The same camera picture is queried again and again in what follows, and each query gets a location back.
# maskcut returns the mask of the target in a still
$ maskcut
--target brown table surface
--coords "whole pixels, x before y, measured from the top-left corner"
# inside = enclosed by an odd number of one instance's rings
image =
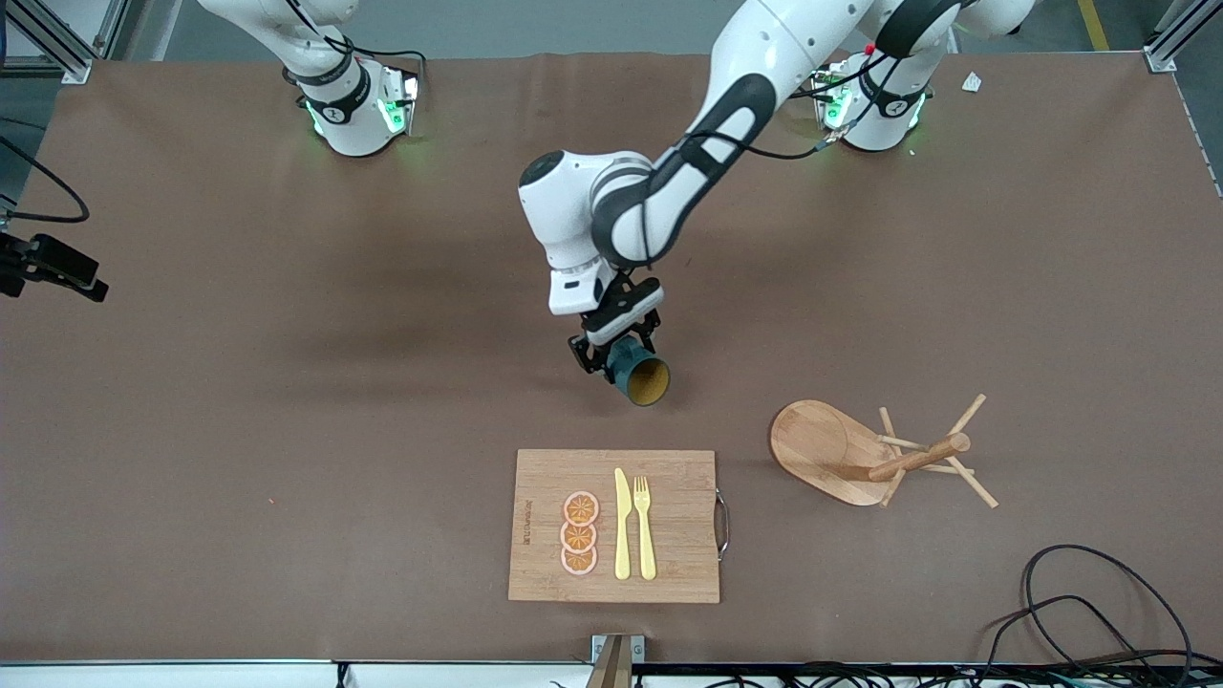
[[[566,351],[515,182],[559,147],[657,154],[704,65],[438,62],[423,138],[368,159],[311,133],[274,64],[65,88],[39,156],[94,218],[37,230],[113,288],[0,303],[0,656],[564,660],[625,631],[664,661],[960,661],[1059,541],[1131,563],[1217,651],[1223,207],[1173,78],[950,56],[894,152],[746,156],[657,266],[675,381],[636,409]],[[812,133],[795,103],[761,144]],[[24,207],[71,209],[33,178]],[[996,511],[933,474],[849,507],[769,456],[795,400],[928,441],[978,392],[965,461]],[[714,450],[723,602],[509,602],[522,447]],[[1069,589],[1175,644],[1099,566],[1042,568],[1038,595]],[[1052,659],[1032,638],[1003,657]]]

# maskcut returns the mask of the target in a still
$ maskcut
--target plastic fork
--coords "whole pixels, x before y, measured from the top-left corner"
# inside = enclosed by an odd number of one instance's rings
[[[637,507],[640,522],[641,577],[653,580],[658,576],[658,563],[654,562],[654,539],[649,536],[649,481],[643,475],[632,479],[632,505]]]

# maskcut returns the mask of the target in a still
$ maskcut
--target toy orange slice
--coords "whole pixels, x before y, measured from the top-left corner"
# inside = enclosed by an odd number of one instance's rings
[[[560,545],[567,552],[575,555],[589,552],[597,539],[598,533],[594,532],[593,525],[574,525],[565,522],[560,527]]]
[[[560,551],[560,566],[565,567],[565,571],[574,576],[586,576],[594,571],[594,565],[598,562],[599,551],[593,547],[591,551],[582,552],[581,555],[575,555],[567,550]]]
[[[565,500],[564,514],[574,525],[589,525],[599,517],[599,501],[589,492],[574,492]]]

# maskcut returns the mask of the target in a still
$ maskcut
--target knife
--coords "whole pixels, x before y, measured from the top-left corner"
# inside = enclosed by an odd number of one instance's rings
[[[615,469],[615,577],[627,580],[631,576],[629,568],[629,514],[632,513],[632,492],[629,491],[629,480],[624,472]]]

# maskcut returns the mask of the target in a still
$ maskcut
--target wooden cutting board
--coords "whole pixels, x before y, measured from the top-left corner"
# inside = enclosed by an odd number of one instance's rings
[[[616,468],[649,479],[649,528],[658,577],[641,578],[637,514],[629,517],[632,576],[615,577]],[[713,452],[521,450],[514,486],[510,600],[558,602],[697,602],[720,599],[714,536]],[[561,506],[585,490],[599,501],[598,563],[586,576],[560,565]]]

